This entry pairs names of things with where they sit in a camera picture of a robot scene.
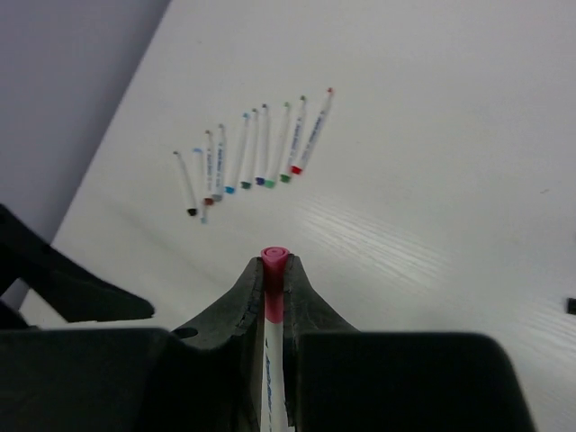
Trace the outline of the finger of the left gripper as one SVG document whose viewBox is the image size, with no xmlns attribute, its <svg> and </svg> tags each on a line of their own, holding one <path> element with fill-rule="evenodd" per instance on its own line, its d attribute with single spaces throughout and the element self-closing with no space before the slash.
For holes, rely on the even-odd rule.
<svg viewBox="0 0 576 432">
<path fill-rule="evenodd" d="M 85 270 L 1 206 L 1 292 L 23 280 L 67 322 L 144 320 L 154 306 Z"/>
</svg>

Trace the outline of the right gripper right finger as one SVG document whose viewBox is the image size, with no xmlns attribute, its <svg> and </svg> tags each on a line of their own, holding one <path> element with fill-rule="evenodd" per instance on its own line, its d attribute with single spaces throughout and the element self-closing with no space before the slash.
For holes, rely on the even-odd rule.
<svg viewBox="0 0 576 432">
<path fill-rule="evenodd" d="M 283 383 L 289 427 L 297 427 L 298 354 L 302 335 L 314 332 L 358 332 L 312 287 L 301 258 L 288 256 L 283 272 Z"/>
</svg>

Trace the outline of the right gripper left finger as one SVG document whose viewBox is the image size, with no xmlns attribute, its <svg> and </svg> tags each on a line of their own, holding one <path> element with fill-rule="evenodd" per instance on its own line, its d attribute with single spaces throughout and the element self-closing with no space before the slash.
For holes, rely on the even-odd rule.
<svg viewBox="0 0 576 432">
<path fill-rule="evenodd" d="M 252 258 L 233 286 L 173 331 L 192 350 L 185 388 L 205 431 L 261 428 L 264 355 L 264 267 Z"/>
</svg>

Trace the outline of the black marker pen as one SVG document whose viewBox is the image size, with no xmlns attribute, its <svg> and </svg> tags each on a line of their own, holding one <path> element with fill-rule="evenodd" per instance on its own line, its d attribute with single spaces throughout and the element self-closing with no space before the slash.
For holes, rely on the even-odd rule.
<svg viewBox="0 0 576 432">
<path fill-rule="evenodd" d="M 198 212 L 197 204 L 194 196 L 194 189 L 192 187 L 192 183 L 189 178 L 184 159 L 181 153 L 177 150 L 173 151 L 173 155 L 175 157 L 176 173 L 178 175 L 178 179 L 181 185 L 184 201 L 184 209 L 189 216 L 195 217 Z"/>
</svg>

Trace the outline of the dark red marker pen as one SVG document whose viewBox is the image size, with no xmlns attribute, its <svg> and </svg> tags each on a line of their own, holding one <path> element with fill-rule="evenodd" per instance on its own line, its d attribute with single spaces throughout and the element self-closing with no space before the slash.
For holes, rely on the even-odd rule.
<svg viewBox="0 0 576 432">
<path fill-rule="evenodd" d="M 204 202 L 206 205 L 213 205 L 214 203 L 212 198 L 212 150 L 212 133 L 209 130 L 206 130 L 204 142 L 204 173 L 206 180 L 206 195 L 204 197 Z"/>
</svg>

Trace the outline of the grey green marker pen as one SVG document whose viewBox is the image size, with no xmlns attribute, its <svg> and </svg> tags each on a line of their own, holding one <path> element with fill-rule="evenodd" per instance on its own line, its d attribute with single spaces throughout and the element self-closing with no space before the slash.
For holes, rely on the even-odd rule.
<svg viewBox="0 0 576 432">
<path fill-rule="evenodd" d="M 224 195 L 224 172 L 225 172 L 225 148 L 226 148 L 226 128 L 223 123 L 218 125 L 218 136 L 216 145 L 216 167 L 212 198 L 217 203 Z"/>
</svg>

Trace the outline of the teal green marker pen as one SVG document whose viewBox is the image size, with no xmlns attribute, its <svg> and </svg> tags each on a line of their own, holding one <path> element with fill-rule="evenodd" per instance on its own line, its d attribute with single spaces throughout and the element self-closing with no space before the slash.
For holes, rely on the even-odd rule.
<svg viewBox="0 0 576 432">
<path fill-rule="evenodd" d="M 284 145 L 291 115 L 291 104 L 289 102 L 283 103 L 283 114 L 278 128 L 277 137 L 273 146 L 273 158 L 265 178 L 265 187 L 272 189 L 275 187 L 277 178 L 280 173 L 280 165 L 284 153 Z"/>
</svg>

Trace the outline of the light blue marker pen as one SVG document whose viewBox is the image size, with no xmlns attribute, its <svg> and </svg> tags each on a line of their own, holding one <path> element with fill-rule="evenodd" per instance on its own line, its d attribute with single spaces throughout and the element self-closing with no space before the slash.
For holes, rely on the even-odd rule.
<svg viewBox="0 0 576 432">
<path fill-rule="evenodd" d="M 248 138 L 248 126 L 250 116 L 247 112 L 242 114 L 241 128 L 239 129 L 238 139 L 232 148 L 231 159 L 226 176 L 224 191 L 226 194 L 234 194 L 239 183 L 239 172 L 243 164 L 245 146 Z"/>
</svg>

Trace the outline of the dark blue marker pen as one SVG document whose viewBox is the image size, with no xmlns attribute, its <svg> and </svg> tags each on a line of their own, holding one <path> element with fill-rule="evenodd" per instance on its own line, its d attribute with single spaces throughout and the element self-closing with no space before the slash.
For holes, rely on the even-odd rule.
<svg viewBox="0 0 576 432">
<path fill-rule="evenodd" d="M 264 185 L 266 181 L 266 170 L 268 165 L 268 143 L 269 143 L 269 107 L 263 103 L 259 114 L 259 134 L 256 152 L 256 184 Z"/>
</svg>

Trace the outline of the dark green marker pen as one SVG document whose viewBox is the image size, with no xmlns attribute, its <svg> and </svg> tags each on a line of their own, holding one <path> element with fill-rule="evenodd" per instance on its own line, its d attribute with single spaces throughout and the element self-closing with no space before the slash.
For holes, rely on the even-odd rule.
<svg viewBox="0 0 576 432">
<path fill-rule="evenodd" d="M 250 117 L 247 148 L 244 156 L 244 166 L 242 169 L 242 176 L 240 179 L 240 187 L 245 190 L 250 189 L 252 187 L 252 184 L 254 183 L 255 165 L 257 159 L 256 153 L 257 153 L 258 133 L 259 133 L 259 110 L 257 108 L 253 108 Z"/>
</svg>

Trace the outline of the pink cap blue marker pen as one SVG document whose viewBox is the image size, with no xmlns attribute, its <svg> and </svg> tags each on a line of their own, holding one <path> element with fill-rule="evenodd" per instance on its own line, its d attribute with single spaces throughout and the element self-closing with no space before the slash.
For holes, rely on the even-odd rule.
<svg viewBox="0 0 576 432">
<path fill-rule="evenodd" d="M 207 204 L 205 203 L 205 185 L 204 185 L 204 172 L 203 172 L 203 150 L 201 148 L 193 148 L 193 175 L 195 189 L 199 199 L 200 208 L 200 221 L 202 224 L 207 224 Z"/>
</svg>

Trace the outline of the black pen cap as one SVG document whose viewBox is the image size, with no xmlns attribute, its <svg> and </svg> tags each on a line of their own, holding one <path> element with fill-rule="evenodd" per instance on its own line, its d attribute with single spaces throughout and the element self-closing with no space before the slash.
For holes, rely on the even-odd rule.
<svg viewBox="0 0 576 432">
<path fill-rule="evenodd" d="M 565 311 L 567 314 L 576 315 L 576 299 L 568 298 L 565 303 Z"/>
</svg>

